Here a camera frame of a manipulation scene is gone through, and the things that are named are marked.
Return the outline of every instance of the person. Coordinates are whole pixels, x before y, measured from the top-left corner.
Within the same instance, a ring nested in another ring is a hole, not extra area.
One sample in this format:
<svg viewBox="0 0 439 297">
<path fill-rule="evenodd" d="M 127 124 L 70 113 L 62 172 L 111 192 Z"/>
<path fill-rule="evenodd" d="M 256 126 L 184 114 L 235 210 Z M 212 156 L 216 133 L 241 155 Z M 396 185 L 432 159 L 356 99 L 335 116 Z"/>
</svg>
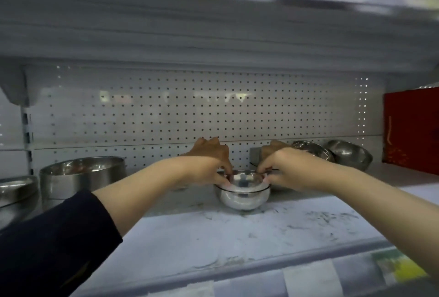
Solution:
<svg viewBox="0 0 439 297">
<path fill-rule="evenodd" d="M 93 193 L 63 204 L 0 235 L 2 294 L 68 296 L 122 242 L 122 237 L 165 192 L 178 185 L 227 184 L 229 150 L 217 138 L 198 139 L 179 157 L 165 159 Z M 272 141 L 257 171 L 276 168 L 267 183 L 333 194 L 390 242 L 439 277 L 439 206 L 393 188 L 364 172 Z"/>
</svg>

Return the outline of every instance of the shelf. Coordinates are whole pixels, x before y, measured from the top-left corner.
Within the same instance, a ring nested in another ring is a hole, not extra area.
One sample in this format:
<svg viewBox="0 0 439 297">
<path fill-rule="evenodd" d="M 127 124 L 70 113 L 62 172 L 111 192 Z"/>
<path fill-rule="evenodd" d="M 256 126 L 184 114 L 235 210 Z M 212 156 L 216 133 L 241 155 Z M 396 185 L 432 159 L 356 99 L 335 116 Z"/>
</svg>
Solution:
<svg viewBox="0 0 439 297">
<path fill-rule="evenodd" d="M 388 164 L 376 164 L 370 173 L 439 204 L 439 176 Z M 210 208 L 144 217 L 76 296 L 158 291 L 389 245 L 333 196 L 269 202 L 249 214 L 214 206 L 214 200 L 212 194 Z M 334 218 L 327 222 L 327 215 Z"/>
</svg>

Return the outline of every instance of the sleeve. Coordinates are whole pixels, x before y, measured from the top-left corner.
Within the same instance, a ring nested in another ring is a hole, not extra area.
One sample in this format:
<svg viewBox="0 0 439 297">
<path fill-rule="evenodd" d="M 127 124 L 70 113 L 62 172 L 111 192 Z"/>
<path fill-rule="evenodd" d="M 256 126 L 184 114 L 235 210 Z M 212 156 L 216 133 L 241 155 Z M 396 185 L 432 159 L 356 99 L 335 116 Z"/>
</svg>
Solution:
<svg viewBox="0 0 439 297">
<path fill-rule="evenodd" d="M 68 296 L 121 242 L 98 198 L 80 191 L 0 235 L 2 295 Z"/>
</svg>

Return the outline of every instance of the price tag strip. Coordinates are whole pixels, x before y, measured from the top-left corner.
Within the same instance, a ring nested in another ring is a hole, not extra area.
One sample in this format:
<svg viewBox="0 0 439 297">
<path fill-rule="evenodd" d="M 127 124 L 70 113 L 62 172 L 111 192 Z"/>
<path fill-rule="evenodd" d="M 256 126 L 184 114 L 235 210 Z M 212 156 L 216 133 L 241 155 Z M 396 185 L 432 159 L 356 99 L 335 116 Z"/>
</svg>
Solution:
<svg viewBox="0 0 439 297">
<path fill-rule="evenodd" d="M 372 253 L 388 286 L 426 277 L 427 273 L 396 248 Z"/>
</svg>

